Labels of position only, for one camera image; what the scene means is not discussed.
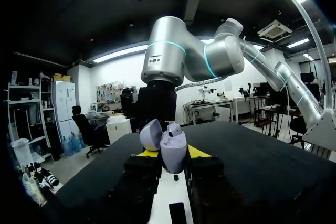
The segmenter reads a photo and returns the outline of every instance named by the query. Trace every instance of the black chair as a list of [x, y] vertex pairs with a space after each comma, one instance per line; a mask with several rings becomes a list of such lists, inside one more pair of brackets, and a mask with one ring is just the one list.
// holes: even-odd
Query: black chair
[[104, 143], [108, 140], [109, 136], [105, 125], [93, 127], [85, 115], [81, 114], [81, 111], [80, 106], [72, 107], [72, 118], [82, 134], [84, 143], [90, 146], [90, 150], [86, 154], [86, 157], [89, 158], [89, 154], [94, 150], [98, 150], [101, 153], [99, 148], [108, 147]]
[[[307, 88], [310, 90], [316, 100], [320, 101], [320, 87], [318, 84], [312, 84], [312, 82], [314, 81], [314, 73], [302, 73], [301, 80], [307, 86]], [[290, 144], [301, 142], [302, 149], [304, 149], [304, 141], [302, 140], [302, 136], [307, 132], [307, 127], [303, 117], [294, 118], [293, 120], [291, 120], [289, 128], [297, 132], [295, 136], [292, 136]]]

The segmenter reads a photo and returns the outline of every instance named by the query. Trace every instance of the gray floor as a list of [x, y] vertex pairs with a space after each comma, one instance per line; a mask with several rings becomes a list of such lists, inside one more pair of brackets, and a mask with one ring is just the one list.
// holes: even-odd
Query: gray floor
[[61, 183], [65, 184], [92, 160], [99, 156], [99, 153], [95, 151], [93, 154], [90, 154], [89, 158], [86, 158], [86, 153], [88, 151], [89, 147], [86, 147], [81, 149], [80, 152], [73, 154], [71, 157], [62, 155], [59, 161], [54, 162], [52, 159], [47, 160], [41, 164], [41, 167], [51, 171]]
[[[244, 127], [247, 127], [251, 130], [257, 131], [262, 133], [262, 128], [257, 128], [253, 126], [252, 119], [239, 119], [239, 121], [249, 121], [249, 123], [243, 124]], [[274, 124], [271, 127], [271, 134], [274, 132]], [[269, 125], [264, 127], [265, 130], [268, 132]], [[282, 118], [281, 129], [279, 133], [279, 140], [289, 143], [290, 136], [289, 134], [295, 135], [296, 132], [292, 131], [291, 129], [288, 130], [288, 121], [287, 116], [284, 115]], [[295, 144], [296, 147], [302, 148], [300, 143]], [[86, 152], [89, 151], [89, 147], [82, 149], [80, 152], [74, 154], [71, 157], [62, 157], [59, 161], [53, 162], [52, 160], [46, 161], [42, 163], [42, 167], [50, 170], [60, 181], [61, 183], [65, 184], [68, 182], [73, 176], [75, 176], [80, 170], [82, 170], [86, 165], [88, 165], [92, 160], [99, 157], [99, 153], [94, 152], [90, 155], [90, 158], [86, 158]], [[336, 162], [336, 153], [333, 152], [330, 156], [330, 159], [333, 162]]]

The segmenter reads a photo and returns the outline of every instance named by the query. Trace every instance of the white rack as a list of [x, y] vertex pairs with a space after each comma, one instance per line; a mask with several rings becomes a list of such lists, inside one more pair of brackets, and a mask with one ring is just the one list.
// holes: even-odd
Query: white rack
[[[43, 109], [43, 106], [41, 104], [41, 101], [42, 101], [41, 84], [42, 84], [41, 78], [40, 78], [40, 86], [14, 86], [14, 85], [11, 85], [10, 83], [8, 83], [7, 113], [8, 113], [8, 122], [9, 122], [9, 134], [10, 134], [11, 141], [17, 140], [17, 139], [15, 139], [15, 136], [13, 134], [12, 121], [11, 121], [11, 117], [10, 117], [10, 107], [16, 106], [16, 105], [32, 104], [32, 103], [38, 102], [40, 104], [40, 116], [41, 116], [40, 118], [41, 118], [41, 124], [42, 124], [44, 135], [29, 141], [28, 144], [30, 145], [30, 144], [36, 143], [38, 141], [46, 140], [47, 146], [50, 148], [51, 146], [50, 146], [48, 134], [47, 134], [47, 131], [46, 131], [45, 120], [44, 120], [44, 111], [45, 110], [53, 110], [54, 108]], [[11, 90], [24, 90], [24, 89], [36, 90], [38, 92], [39, 99], [18, 100], [18, 101], [11, 101], [10, 100]], [[47, 153], [42, 157], [40, 156], [39, 163], [44, 162], [45, 158], [49, 157], [49, 156], [51, 156], [50, 153]]]

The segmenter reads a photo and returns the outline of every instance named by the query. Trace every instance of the black tabletop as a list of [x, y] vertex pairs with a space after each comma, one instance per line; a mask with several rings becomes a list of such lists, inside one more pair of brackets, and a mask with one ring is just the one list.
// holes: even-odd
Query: black tabletop
[[[183, 128], [189, 144], [224, 163], [229, 182], [246, 203], [295, 197], [304, 188], [326, 188], [336, 164], [241, 125], [212, 122]], [[128, 134], [103, 151], [57, 193], [68, 207], [98, 199], [111, 189], [131, 154], [142, 152], [139, 134]]]

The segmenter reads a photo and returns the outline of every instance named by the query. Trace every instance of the yellow tape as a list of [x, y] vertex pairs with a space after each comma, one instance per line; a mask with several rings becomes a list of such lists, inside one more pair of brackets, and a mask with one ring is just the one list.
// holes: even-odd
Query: yellow tape
[[205, 152], [201, 152], [199, 149], [196, 149], [195, 147], [192, 147], [191, 145], [188, 145], [189, 153], [191, 158], [195, 157], [211, 157], [211, 155], [206, 154]]
[[140, 153], [137, 156], [139, 156], [139, 157], [146, 157], [146, 156], [157, 157], [158, 154], [159, 154], [159, 151], [148, 151], [148, 150], [145, 150], [143, 153]]

